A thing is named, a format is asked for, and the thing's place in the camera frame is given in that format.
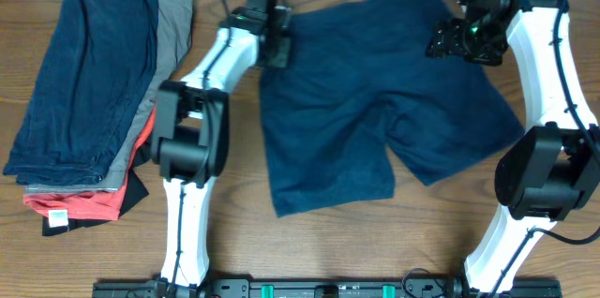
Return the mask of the navy blue shorts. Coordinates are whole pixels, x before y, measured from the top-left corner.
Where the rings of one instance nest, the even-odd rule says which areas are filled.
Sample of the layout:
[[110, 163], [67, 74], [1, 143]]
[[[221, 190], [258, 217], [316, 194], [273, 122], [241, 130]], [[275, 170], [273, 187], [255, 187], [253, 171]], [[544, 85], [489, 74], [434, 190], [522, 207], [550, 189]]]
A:
[[390, 155], [431, 185], [523, 135], [481, 67], [426, 57], [450, 16], [442, 0], [363, 0], [292, 18], [288, 65], [260, 79], [278, 216], [391, 198]]

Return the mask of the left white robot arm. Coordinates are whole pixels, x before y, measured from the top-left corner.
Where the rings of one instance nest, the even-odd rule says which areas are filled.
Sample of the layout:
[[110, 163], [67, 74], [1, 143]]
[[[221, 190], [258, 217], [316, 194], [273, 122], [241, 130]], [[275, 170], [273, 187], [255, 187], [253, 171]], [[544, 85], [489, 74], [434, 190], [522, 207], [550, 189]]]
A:
[[229, 152], [230, 96], [251, 67], [287, 66], [291, 16], [284, 0], [247, 0], [227, 13], [200, 63], [181, 80], [165, 81], [158, 89], [151, 157], [168, 207], [160, 297], [202, 293], [210, 264], [210, 198]]

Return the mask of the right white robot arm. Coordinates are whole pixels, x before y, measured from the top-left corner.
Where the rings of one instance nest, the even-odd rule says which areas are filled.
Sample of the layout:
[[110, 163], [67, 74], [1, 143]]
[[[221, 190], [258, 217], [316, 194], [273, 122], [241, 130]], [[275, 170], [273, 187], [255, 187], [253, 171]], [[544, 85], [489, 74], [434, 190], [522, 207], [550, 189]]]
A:
[[495, 215], [448, 279], [445, 297], [558, 297], [553, 280], [520, 280], [543, 236], [582, 208], [599, 183], [599, 125], [582, 93], [569, 43], [569, 0], [457, 0], [464, 15], [439, 22], [426, 54], [496, 67], [517, 61], [525, 134], [499, 161]]

